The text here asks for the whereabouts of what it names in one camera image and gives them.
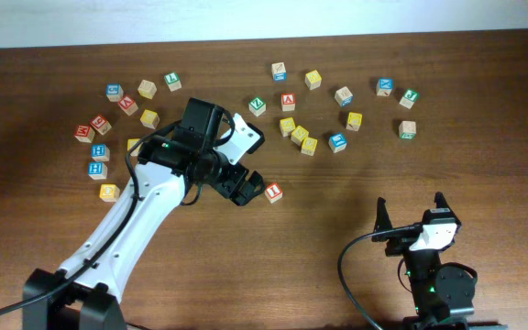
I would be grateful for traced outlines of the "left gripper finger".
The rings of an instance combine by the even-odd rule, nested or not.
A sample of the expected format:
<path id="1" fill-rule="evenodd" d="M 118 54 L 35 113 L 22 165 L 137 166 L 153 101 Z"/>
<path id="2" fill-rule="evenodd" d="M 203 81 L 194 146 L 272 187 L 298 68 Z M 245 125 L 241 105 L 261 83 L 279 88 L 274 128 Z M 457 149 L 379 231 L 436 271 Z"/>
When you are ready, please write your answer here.
<path id="1" fill-rule="evenodd" d="M 230 195 L 230 200 L 237 206 L 245 206 L 255 197 L 264 193 L 264 191 L 263 177 L 254 170 L 248 179 L 240 181 L 237 188 Z"/>
<path id="2" fill-rule="evenodd" d="M 251 123 L 247 123 L 247 128 L 247 142 L 249 144 L 247 154 L 253 154 L 265 142 L 265 136 L 261 130 Z"/>

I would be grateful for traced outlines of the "red I block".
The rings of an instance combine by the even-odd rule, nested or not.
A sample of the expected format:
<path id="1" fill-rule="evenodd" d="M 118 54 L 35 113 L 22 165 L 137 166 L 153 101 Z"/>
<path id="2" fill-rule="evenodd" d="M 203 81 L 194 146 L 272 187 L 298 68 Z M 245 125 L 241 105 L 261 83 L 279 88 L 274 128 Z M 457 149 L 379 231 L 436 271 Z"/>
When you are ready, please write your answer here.
<path id="1" fill-rule="evenodd" d="M 283 196 L 283 191 L 278 183 L 274 182 L 269 185 L 265 190 L 265 196 L 271 204 L 274 204 Z"/>

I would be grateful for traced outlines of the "yellow C block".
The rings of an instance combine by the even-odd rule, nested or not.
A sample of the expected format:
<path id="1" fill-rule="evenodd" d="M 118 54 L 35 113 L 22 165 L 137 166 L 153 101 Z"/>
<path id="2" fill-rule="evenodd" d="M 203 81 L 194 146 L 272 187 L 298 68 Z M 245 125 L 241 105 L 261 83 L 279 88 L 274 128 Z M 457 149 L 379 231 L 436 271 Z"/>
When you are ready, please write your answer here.
<path id="1" fill-rule="evenodd" d="M 137 157 L 142 143 L 139 138 L 131 138 L 127 141 L 127 152 L 131 157 Z"/>

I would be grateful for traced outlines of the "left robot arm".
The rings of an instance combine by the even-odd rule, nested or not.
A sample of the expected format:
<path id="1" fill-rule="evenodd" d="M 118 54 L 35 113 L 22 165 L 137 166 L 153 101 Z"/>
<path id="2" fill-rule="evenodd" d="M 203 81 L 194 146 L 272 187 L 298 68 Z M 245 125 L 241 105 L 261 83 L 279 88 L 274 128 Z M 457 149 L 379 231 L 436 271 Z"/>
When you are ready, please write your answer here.
<path id="1" fill-rule="evenodd" d="M 192 188 L 210 186 L 237 206 L 264 191 L 240 160 L 264 134 L 241 115 L 196 98 L 181 120 L 150 133 L 128 161 L 131 178 L 100 225 L 59 269 L 28 278 L 25 329 L 128 329 L 120 302 L 131 272 L 161 223 Z"/>

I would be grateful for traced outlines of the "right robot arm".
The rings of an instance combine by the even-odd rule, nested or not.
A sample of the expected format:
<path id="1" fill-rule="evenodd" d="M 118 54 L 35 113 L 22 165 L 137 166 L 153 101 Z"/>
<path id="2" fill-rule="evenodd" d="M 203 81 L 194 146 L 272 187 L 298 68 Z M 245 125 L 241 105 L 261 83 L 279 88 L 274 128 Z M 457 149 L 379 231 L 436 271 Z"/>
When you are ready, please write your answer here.
<path id="1" fill-rule="evenodd" d="M 420 222 L 395 228 L 380 197 L 372 240 L 385 242 L 385 255 L 401 256 L 407 270 L 416 315 L 403 319 L 405 329 L 467 329 L 478 274 L 459 263 L 441 262 L 440 254 L 455 243 L 461 222 L 441 192 L 434 203 Z"/>

